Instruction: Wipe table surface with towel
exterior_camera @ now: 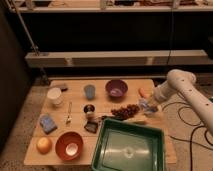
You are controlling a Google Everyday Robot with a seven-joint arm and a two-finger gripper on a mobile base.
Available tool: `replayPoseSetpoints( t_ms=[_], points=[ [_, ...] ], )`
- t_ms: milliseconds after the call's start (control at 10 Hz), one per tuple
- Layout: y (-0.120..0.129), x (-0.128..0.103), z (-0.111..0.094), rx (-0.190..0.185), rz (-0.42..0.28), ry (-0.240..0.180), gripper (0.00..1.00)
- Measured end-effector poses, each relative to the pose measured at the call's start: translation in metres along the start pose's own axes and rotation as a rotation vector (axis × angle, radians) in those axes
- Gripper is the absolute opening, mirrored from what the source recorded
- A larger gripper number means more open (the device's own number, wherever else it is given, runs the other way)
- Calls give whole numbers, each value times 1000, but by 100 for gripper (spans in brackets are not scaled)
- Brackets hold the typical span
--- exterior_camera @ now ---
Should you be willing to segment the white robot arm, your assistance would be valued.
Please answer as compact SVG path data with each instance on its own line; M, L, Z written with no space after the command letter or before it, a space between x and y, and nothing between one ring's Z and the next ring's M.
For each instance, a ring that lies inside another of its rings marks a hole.
M213 136L213 103L194 87L195 82L193 73L173 69L168 72L166 81L154 88L151 98L162 103L173 94L180 93Z

